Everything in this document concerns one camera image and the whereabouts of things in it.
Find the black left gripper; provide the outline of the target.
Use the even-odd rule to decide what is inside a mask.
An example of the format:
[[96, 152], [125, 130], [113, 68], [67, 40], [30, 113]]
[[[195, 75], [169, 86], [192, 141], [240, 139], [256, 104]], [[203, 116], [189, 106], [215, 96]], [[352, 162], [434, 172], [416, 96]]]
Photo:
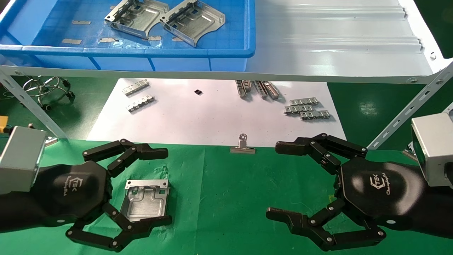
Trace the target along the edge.
[[[44, 212], [40, 223], [45, 227], [72, 224], [66, 232], [71, 241], [103, 250], [121, 252], [135, 239], [149, 237], [154, 227], [172, 223], [171, 216], [159, 216], [131, 222], [109, 200], [112, 198], [111, 177], [117, 177], [136, 160], [156, 160], [168, 157], [168, 149], [153, 149], [146, 143], [126, 139], [113, 141], [82, 153], [83, 164], [58, 164], [39, 169], [34, 183], [34, 199]], [[118, 156], [105, 169], [96, 162]], [[111, 238], [84, 231], [105, 213], [120, 227], [118, 236]]]

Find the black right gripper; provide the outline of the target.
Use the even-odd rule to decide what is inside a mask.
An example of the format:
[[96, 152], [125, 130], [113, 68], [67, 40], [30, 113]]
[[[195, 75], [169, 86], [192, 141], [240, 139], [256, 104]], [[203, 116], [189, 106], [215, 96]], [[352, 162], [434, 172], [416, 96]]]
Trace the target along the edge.
[[[386, 237], [379, 226], [394, 230], [414, 228], [414, 208], [425, 191], [425, 179], [417, 166], [366, 160], [368, 150], [365, 147], [326, 133], [311, 138], [298, 137], [294, 142], [278, 141], [276, 152], [308, 155], [329, 174], [339, 174], [340, 199], [311, 217], [267, 208], [267, 219], [285, 223], [291, 234], [309, 238], [323, 251], [336, 251], [379, 244]], [[334, 154], [352, 160], [341, 166]], [[324, 225], [340, 213], [363, 226], [364, 230], [326, 231]]]

